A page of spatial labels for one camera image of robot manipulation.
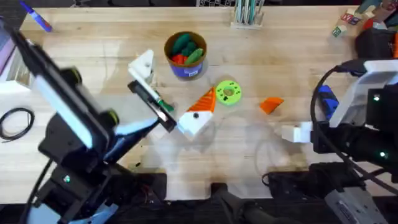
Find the marker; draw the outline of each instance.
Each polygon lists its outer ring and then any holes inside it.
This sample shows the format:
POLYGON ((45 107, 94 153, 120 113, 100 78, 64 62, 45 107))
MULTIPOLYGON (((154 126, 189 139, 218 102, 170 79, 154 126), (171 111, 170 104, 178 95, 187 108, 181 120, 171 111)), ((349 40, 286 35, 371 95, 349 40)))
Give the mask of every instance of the marker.
POLYGON ((19 1, 19 3, 24 7, 24 9, 29 13, 32 18, 46 31, 46 32, 51 32, 52 27, 50 24, 43 19, 37 12, 35 12, 30 6, 28 6, 24 1, 19 1))

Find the red toy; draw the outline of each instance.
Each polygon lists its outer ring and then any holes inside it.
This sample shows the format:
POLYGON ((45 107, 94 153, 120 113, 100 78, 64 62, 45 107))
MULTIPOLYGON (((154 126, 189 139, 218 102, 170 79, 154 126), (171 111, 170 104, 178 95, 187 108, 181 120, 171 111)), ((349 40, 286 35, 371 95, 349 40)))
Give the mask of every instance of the red toy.
POLYGON ((172 61, 178 64, 183 65, 188 57, 182 54, 174 55, 172 57, 172 61))

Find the orange triangle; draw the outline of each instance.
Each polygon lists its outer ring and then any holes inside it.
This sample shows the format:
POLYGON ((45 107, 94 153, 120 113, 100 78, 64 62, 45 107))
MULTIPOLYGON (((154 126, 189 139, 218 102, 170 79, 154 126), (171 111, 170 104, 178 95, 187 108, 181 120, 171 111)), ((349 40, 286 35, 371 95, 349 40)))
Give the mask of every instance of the orange triangle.
POLYGON ((211 111, 214 112, 216 107, 216 91, 214 87, 204 94, 194 105, 187 111, 211 111))

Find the green light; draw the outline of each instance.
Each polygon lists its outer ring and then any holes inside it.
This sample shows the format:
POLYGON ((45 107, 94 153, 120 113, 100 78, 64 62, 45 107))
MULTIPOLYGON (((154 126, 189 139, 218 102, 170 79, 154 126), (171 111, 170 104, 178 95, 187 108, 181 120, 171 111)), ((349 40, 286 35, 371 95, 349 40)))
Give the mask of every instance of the green light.
POLYGON ((66 175, 66 176, 63 178, 63 181, 64 181, 65 183, 69 183, 69 182, 70 182, 70 177, 69 177, 69 175, 66 175))

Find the orange wedge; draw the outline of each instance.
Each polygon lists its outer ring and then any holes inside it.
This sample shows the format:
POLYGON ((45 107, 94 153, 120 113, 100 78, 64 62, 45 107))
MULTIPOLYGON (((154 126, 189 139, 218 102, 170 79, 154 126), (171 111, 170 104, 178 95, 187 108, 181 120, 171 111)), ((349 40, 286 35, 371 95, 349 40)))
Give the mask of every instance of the orange wedge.
POLYGON ((260 108, 266 112, 266 114, 270 114, 283 102, 284 100, 281 98, 270 97, 260 104, 260 108))
POLYGON ((211 111, 213 113, 215 107, 216 107, 216 91, 214 87, 212 87, 187 111, 211 111))

